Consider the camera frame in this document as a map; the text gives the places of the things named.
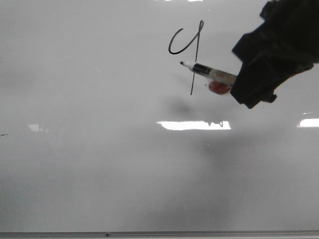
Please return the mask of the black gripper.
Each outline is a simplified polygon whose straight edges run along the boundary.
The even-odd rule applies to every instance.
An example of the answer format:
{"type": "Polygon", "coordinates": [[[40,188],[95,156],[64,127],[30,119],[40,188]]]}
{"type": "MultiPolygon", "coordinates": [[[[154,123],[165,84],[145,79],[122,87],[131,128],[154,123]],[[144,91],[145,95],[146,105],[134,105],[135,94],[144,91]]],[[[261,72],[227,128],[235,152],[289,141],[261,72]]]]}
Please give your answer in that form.
{"type": "Polygon", "coordinates": [[[231,95],[249,109],[272,103],[279,85],[319,61],[317,0],[270,0],[260,17],[264,22],[232,49],[242,66],[231,95]]]}

